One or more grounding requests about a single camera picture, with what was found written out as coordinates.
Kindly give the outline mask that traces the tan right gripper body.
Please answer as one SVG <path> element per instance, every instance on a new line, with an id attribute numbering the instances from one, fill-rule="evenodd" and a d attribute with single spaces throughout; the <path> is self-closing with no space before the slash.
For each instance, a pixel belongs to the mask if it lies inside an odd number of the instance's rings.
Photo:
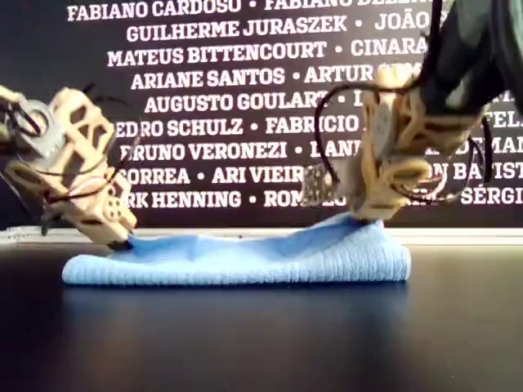
<path id="1" fill-rule="evenodd" d="M 408 201 L 376 176 L 362 175 L 351 197 L 351 215 L 360 221 L 386 221 Z"/>

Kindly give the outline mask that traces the tan left gripper body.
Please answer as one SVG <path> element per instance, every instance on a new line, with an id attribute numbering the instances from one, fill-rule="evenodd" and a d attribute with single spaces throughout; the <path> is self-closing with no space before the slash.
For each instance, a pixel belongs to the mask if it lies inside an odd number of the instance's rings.
<path id="1" fill-rule="evenodd" d="M 136 216 L 126 204 L 130 190 L 126 179 L 114 179 L 110 184 L 105 179 L 83 181 L 75 189 L 75 195 L 95 193 L 75 200 L 80 209 L 76 228 L 94 243 L 125 243 L 137 223 Z"/>

